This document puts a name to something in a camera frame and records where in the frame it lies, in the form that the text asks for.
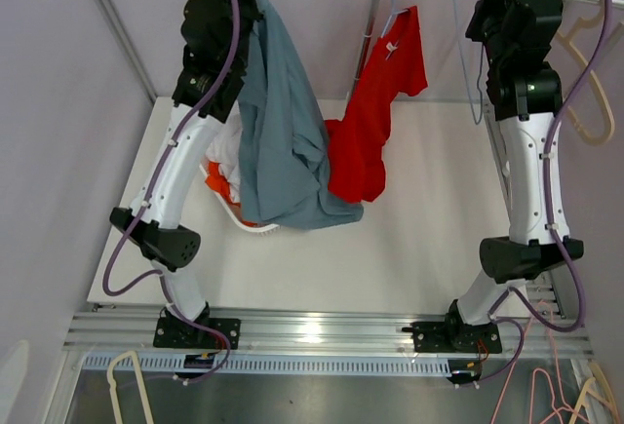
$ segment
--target black mounting bracket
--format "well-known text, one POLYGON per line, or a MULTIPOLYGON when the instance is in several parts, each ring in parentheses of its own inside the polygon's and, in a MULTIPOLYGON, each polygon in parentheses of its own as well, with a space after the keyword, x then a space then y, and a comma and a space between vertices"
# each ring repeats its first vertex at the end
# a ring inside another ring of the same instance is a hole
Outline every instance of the black mounting bracket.
POLYGON ((491 354, 502 353, 498 327, 492 323, 467 325, 461 320, 455 299, 441 322, 413 322, 402 329, 411 333, 416 353, 478 353, 481 340, 491 354))
MULTIPOLYGON (((238 349, 241 333, 240 319, 211 318, 210 309, 206 304, 206 309, 194 322, 223 333, 229 340, 231 349, 238 349)), ((161 311, 153 344, 155 348, 167 349, 224 349, 224 345, 212 335, 183 322, 167 309, 161 311)))

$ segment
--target floor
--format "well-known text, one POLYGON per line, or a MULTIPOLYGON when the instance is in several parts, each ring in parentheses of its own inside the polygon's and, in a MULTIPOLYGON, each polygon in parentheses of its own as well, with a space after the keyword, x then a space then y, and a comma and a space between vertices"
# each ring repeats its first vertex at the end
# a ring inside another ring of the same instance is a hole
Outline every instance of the floor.
MULTIPOLYGON (((326 117, 344 101, 323 100, 326 117)), ((172 102, 159 98, 138 151, 122 205, 141 187, 167 127, 172 102)), ((182 224, 202 236, 190 265, 214 306, 334 312, 441 314, 480 271, 479 243, 504 235, 508 219, 487 131, 466 104, 401 101, 384 149, 387 187, 362 221, 316 231, 281 228, 260 237, 238 229, 196 177, 182 224)), ((119 234, 111 231, 89 301, 158 304, 155 279, 119 298, 101 276, 119 234)), ((112 276, 120 287, 148 269, 127 245, 112 276)), ((506 314, 523 316, 509 302, 506 314)))

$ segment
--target gray shirt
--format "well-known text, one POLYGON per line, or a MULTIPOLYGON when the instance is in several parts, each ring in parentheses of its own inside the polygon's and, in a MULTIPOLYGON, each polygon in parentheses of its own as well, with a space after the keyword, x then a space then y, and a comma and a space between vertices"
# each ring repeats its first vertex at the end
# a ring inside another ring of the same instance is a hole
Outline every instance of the gray shirt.
POLYGON ((329 138, 301 60, 268 0, 250 37, 239 149, 243 219, 316 229, 359 221, 363 208, 328 191, 329 138))

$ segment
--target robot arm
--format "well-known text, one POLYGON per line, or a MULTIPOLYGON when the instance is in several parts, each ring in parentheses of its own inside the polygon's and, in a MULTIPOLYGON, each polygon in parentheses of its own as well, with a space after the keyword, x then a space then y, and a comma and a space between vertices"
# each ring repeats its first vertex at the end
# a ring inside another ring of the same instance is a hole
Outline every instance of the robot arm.
POLYGON ((188 0, 186 3, 181 28, 186 41, 184 68, 173 94, 175 105, 167 132, 149 177, 130 207, 115 208, 110 216, 111 223, 123 232, 140 214, 130 240, 152 266, 163 273, 174 304, 189 320, 207 314, 209 308, 199 291, 195 274, 182 269, 197 254, 201 238, 179 222, 198 163, 243 87, 249 37, 260 13, 255 0, 238 2, 240 37, 236 56, 216 94, 192 115, 192 109, 213 85, 225 63, 232 38, 232 9, 230 0, 188 0), (150 189, 153 175, 158 177, 150 189))
POLYGON ((405 329, 412 333, 417 353, 470 353, 476 350, 477 340, 484 341, 491 353, 500 352, 491 316, 509 289, 524 286, 564 261, 552 229, 572 259, 583 254, 582 241, 569 237, 562 207, 559 131, 552 151, 544 153, 555 114, 563 103, 559 75, 545 61, 562 12, 562 0, 480 0, 475 7, 466 37, 486 48, 487 95, 509 162, 511 224, 508 236, 481 242, 483 271, 467 292, 452 302, 443 322, 415 322, 405 329), (545 162, 550 170, 548 187, 545 162), (547 217, 550 202, 553 224, 547 217))

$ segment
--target red shirt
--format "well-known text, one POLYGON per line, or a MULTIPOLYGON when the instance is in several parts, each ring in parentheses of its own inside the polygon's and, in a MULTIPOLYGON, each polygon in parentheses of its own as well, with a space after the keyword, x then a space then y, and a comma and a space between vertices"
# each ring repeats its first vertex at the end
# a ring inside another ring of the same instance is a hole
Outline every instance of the red shirt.
POLYGON ((390 136, 390 104, 398 93, 415 96, 426 87, 418 10, 411 7, 374 45, 344 119, 326 122, 331 193, 358 203, 383 192, 381 150, 390 136))

